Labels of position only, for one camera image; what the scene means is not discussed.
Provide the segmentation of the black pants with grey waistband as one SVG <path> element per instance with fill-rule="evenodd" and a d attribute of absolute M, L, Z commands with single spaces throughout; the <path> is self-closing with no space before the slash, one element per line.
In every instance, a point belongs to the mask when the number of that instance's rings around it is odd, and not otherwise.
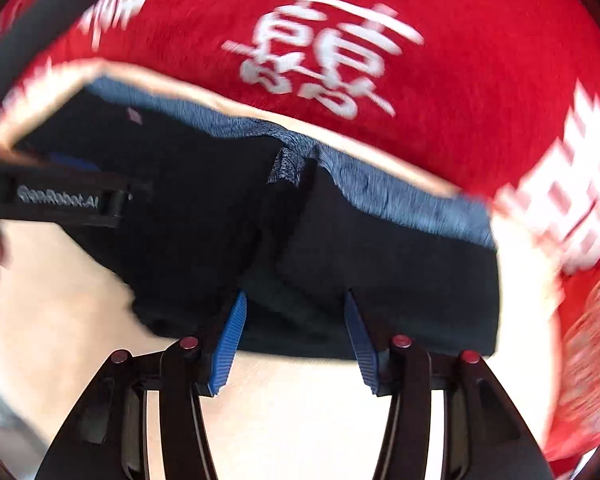
<path fill-rule="evenodd" d="M 427 349 L 493 353 L 498 260 L 478 200 L 443 198 L 308 136 L 100 78 L 16 144 L 140 182 L 114 230 L 69 236 L 154 334 L 248 301 L 242 350 L 352 358 L 344 302 Z"/>

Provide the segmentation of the peach sofa cushion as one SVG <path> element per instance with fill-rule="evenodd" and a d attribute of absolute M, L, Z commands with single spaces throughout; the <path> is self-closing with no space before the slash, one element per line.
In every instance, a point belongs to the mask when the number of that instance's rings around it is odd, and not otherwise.
<path fill-rule="evenodd" d="M 451 183 L 382 151 L 301 120 L 258 110 L 129 64 L 76 61 L 43 68 L 7 98 L 0 146 L 7 148 L 76 92 L 106 76 L 152 96 L 194 102 L 228 116 L 264 119 L 363 159 L 424 191 Z M 494 212 L 501 321 L 488 363 L 539 442 L 550 432 L 559 391 L 559 259 L 517 221 Z M 116 349 L 166 348 L 130 311 L 131 295 L 51 224 L 7 222 L 0 266 L 0 456 L 29 479 L 104 359 Z M 367 479 L 373 474 L 389 402 L 363 385 L 353 364 L 238 354 L 227 386 L 202 410 L 216 470 L 224 479 Z"/>

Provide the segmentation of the red blanket with white characters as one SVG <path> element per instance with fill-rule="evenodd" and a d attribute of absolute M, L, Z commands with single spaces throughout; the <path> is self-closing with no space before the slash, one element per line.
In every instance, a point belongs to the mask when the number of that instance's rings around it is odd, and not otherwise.
<path fill-rule="evenodd" d="M 10 0 L 0 34 L 39 1 Z M 0 115 L 43 68 L 84 60 L 339 133 L 550 245 L 562 368 L 540 445 L 600 444 L 600 29 L 579 0 L 94 0 Z"/>

